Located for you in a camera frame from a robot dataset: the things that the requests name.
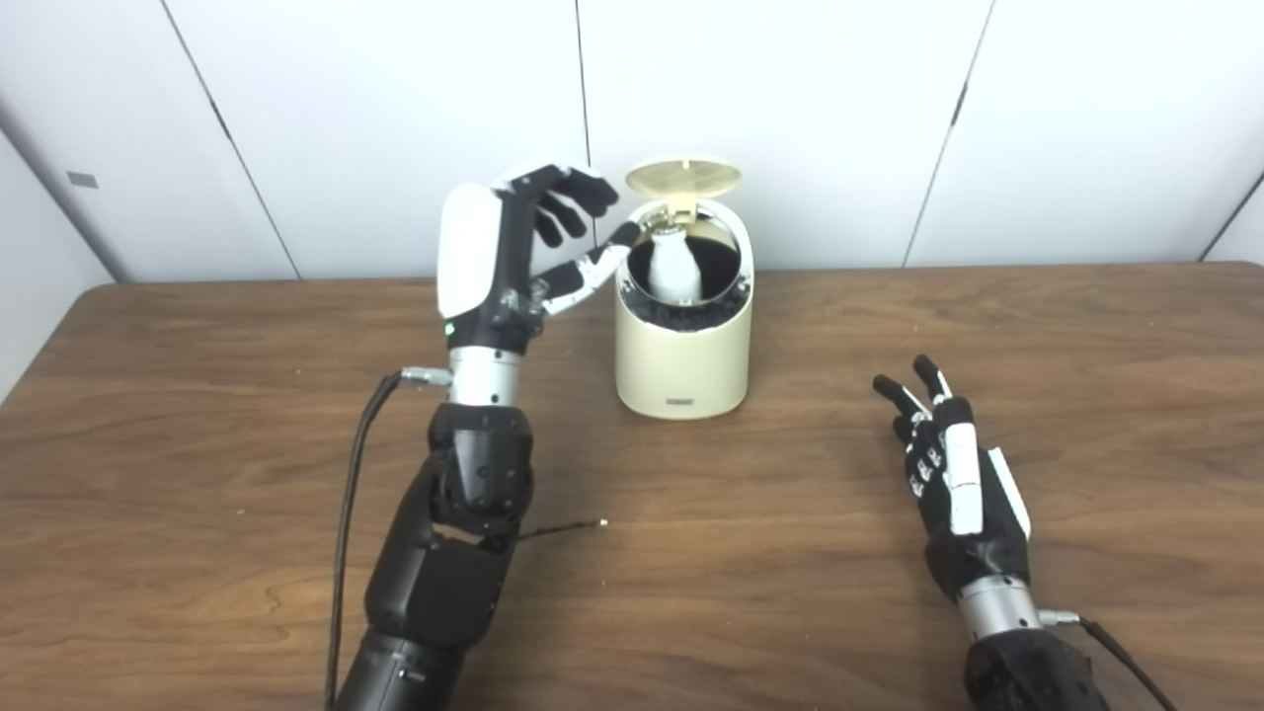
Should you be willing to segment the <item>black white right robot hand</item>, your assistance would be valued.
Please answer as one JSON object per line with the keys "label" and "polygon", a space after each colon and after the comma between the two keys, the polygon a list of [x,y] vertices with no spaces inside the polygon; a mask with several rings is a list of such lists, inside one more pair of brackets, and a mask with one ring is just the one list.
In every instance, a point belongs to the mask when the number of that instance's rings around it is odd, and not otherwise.
{"label": "black white right robot hand", "polygon": [[1029,584],[1031,520],[1002,450],[981,445],[975,406],[929,356],[913,359],[913,373],[928,401],[885,374],[872,386],[897,407],[891,428],[928,536],[921,557],[934,584],[949,598],[983,578]]}

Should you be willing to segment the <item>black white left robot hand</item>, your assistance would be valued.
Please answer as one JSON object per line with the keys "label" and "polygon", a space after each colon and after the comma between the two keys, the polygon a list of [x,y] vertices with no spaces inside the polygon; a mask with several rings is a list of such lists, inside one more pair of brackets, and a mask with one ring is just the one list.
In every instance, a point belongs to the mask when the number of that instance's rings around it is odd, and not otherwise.
{"label": "black white left robot hand", "polygon": [[533,247],[586,237],[586,218],[618,202],[609,180],[581,166],[541,163],[447,195],[439,221],[437,309],[449,350],[525,356],[546,318],[597,292],[627,261],[642,228],[622,224],[599,245],[533,272]]}

